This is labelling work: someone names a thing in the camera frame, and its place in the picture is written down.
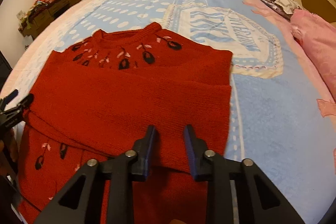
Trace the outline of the person's left hand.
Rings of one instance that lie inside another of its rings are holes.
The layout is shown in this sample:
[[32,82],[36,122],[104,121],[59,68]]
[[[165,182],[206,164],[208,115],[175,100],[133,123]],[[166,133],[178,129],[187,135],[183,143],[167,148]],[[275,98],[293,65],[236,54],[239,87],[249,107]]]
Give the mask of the person's left hand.
[[18,174],[18,144],[15,139],[14,130],[11,129],[1,139],[1,176],[14,181]]

